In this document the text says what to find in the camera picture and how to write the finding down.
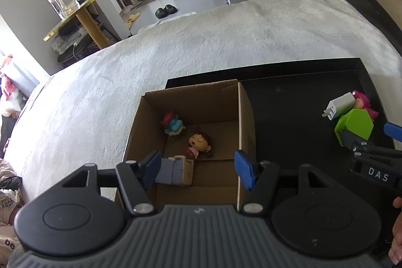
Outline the person's right hand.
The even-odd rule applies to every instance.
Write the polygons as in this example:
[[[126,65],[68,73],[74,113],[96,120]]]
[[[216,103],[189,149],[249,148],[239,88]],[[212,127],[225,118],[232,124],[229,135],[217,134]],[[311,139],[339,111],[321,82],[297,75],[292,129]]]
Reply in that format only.
[[[399,264],[402,259],[402,212],[392,227],[392,234],[393,240],[388,256],[393,264]]]

